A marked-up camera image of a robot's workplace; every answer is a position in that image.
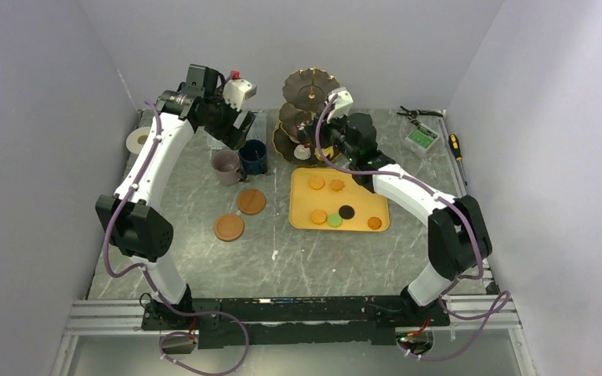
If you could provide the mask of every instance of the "mug handle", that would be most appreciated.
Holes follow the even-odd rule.
[[[248,181],[248,174],[245,172],[245,170],[243,168],[239,168],[237,170],[237,172],[239,174],[241,174],[241,178],[239,179],[239,182],[247,182]]]

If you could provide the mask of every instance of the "blue mug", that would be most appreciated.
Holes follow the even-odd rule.
[[[267,164],[267,145],[258,139],[249,139],[239,149],[241,164],[248,175],[261,175],[269,171]]]

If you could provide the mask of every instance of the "yellow tray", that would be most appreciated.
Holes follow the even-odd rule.
[[[325,181],[320,190],[310,187],[310,180],[315,176]],[[329,184],[333,179],[342,180],[345,187],[337,192],[332,190]],[[343,205],[354,208],[354,217],[344,219],[338,227],[331,227],[326,222],[316,225],[310,220],[310,213],[315,209],[324,210],[330,215],[337,213]],[[371,230],[368,227],[370,217],[380,218],[382,227]],[[386,197],[370,193],[356,184],[352,176],[333,168],[297,168],[292,173],[292,188],[289,192],[289,222],[297,229],[379,233],[389,228],[389,205]]]

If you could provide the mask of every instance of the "green label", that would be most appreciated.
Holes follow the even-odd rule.
[[[428,128],[420,125],[407,137],[419,144],[423,149],[428,149],[430,144],[437,138],[437,134],[432,133]]]

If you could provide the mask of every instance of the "mug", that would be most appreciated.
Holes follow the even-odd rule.
[[[239,154],[233,150],[221,150],[213,154],[211,167],[216,170],[218,180],[226,186],[243,182],[247,176],[241,166]]]
[[[267,164],[267,145],[258,139],[249,139],[239,149],[241,163],[248,175],[260,175],[269,172]]]

